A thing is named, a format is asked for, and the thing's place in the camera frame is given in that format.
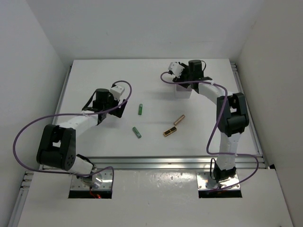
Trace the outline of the green lip balm tube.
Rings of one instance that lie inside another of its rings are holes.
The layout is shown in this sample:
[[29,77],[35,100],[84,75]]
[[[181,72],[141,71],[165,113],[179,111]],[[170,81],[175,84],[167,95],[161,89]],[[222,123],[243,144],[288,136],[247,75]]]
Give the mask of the green lip balm tube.
[[142,115],[143,112],[143,104],[139,104],[138,115]]
[[133,127],[132,131],[134,132],[134,134],[136,135],[137,138],[140,139],[142,137],[142,135],[140,134],[140,132],[137,130],[136,127]]

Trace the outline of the rose gold lipstick tube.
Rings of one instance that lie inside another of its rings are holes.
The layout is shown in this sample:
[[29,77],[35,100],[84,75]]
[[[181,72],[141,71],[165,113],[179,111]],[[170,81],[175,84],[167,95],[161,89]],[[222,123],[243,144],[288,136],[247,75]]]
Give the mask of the rose gold lipstick tube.
[[174,126],[177,126],[180,122],[182,122],[185,118],[185,115],[181,115],[178,119],[175,120],[175,122],[173,123]]

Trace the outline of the black gold lipstick case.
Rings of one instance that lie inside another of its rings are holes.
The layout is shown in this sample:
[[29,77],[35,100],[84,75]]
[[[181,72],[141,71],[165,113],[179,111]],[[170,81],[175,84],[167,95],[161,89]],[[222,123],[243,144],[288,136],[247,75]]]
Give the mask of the black gold lipstick case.
[[164,131],[163,136],[167,137],[167,136],[173,134],[176,131],[177,131],[177,128],[174,126],[174,127],[170,128],[170,129]]

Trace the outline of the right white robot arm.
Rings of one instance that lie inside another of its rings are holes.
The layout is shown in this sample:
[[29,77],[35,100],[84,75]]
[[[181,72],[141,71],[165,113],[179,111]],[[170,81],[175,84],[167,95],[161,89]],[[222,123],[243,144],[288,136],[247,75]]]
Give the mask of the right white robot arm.
[[169,73],[176,91],[196,91],[216,104],[215,129],[221,133],[219,155],[211,171],[211,178],[217,183],[234,177],[236,174],[235,156],[241,134],[249,125],[249,116],[245,95],[231,93],[222,86],[213,83],[213,79],[204,76],[206,63],[202,60],[190,60],[188,64],[172,62]]

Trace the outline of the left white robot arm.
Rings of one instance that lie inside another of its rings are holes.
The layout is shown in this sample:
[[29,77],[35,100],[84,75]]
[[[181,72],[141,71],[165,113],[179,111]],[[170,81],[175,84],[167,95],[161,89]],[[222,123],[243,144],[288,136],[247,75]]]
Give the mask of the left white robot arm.
[[123,104],[119,105],[124,91],[125,88],[119,85],[110,89],[98,88],[79,116],[58,125],[46,125],[36,155],[37,162],[73,174],[91,174],[94,165],[76,153],[76,138],[101,124],[107,114],[121,118],[127,103],[124,99]]

